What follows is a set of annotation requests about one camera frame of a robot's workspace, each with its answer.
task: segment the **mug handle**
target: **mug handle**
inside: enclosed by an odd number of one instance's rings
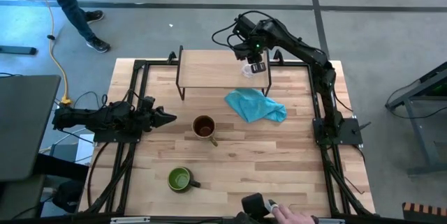
[[[217,141],[214,139],[213,136],[210,137],[210,141],[215,147],[217,147],[219,145],[219,144],[217,144]]]
[[[197,182],[197,181],[195,181],[195,180],[190,180],[189,181],[189,184],[191,185],[191,186],[193,186],[193,187],[196,187],[196,188],[200,188],[202,185],[200,184],[200,182]]]

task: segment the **concrete floor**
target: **concrete floor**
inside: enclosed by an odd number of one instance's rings
[[[50,16],[44,7],[27,1],[0,0],[0,45],[32,46],[36,56],[0,55],[0,71],[24,75],[59,74],[48,56],[46,35]],[[108,3],[202,3],[202,4],[281,4],[312,5],[312,0],[81,0]],[[445,6],[446,0],[319,0],[326,6]],[[68,73],[70,95],[86,91],[104,94],[108,90],[115,59],[118,57],[166,57],[179,44],[187,49],[219,49],[210,36],[228,26],[245,10],[174,8],[103,8],[105,19],[92,24],[97,36],[108,41],[107,54],[89,49],[59,8],[53,8],[57,44],[54,55]],[[312,10],[264,10],[279,18],[306,43],[319,46]],[[446,60],[447,14],[429,12],[347,13],[322,12],[331,59],[342,60],[352,108],[360,122],[372,121],[363,132],[366,166],[378,214],[402,217],[403,202],[447,207],[447,174],[408,177],[406,169],[423,163],[411,125],[393,117],[384,108],[389,94]],[[61,85],[58,98],[64,89]],[[96,107],[92,96],[80,107]],[[426,114],[436,109],[420,109]],[[446,113],[424,120],[423,124],[443,129]],[[51,126],[42,143],[52,144],[63,134]]]

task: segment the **yellow extension cord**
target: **yellow extension cord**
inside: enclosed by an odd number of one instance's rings
[[[47,4],[47,8],[50,11],[50,15],[51,15],[51,37],[54,37],[54,18],[53,18],[53,12],[51,11],[51,7],[50,4],[48,3],[48,0],[45,0],[45,3]],[[59,69],[62,72],[62,76],[64,77],[64,84],[65,84],[65,90],[64,90],[64,95],[61,98],[61,103],[66,104],[66,105],[70,105],[72,103],[71,99],[68,97],[68,80],[67,80],[67,74],[65,74],[64,69],[62,68],[61,64],[56,60],[56,58],[53,56],[53,40],[49,39],[50,43],[49,43],[49,52],[50,52],[50,56],[51,59],[53,60],[53,62],[57,65],[57,67],[59,67]]]

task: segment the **sneaker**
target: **sneaker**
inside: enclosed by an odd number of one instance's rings
[[[94,37],[87,41],[87,46],[94,48],[99,53],[107,52],[110,49],[110,44],[104,42],[103,40]]]
[[[85,13],[85,19],[87,21],[87,24],[91,24],[92,22],[96,22],[99,20],[102,20],[104,18],[104,12],[101,10],[96,11],[87,11]]]

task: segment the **mug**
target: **mug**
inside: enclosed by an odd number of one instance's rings
[[[215,147],[218,146],[217,141],[213,137],[216,130],[216,123],[210,116],[202,115],[196,117],[192,128],[199,140],[209,140]]]
[[[200,188],[200,183],[194,180],[192,172],[186,167],[177,167],[168,176],[169,188],[176,193],[187,192],[191,187]]]

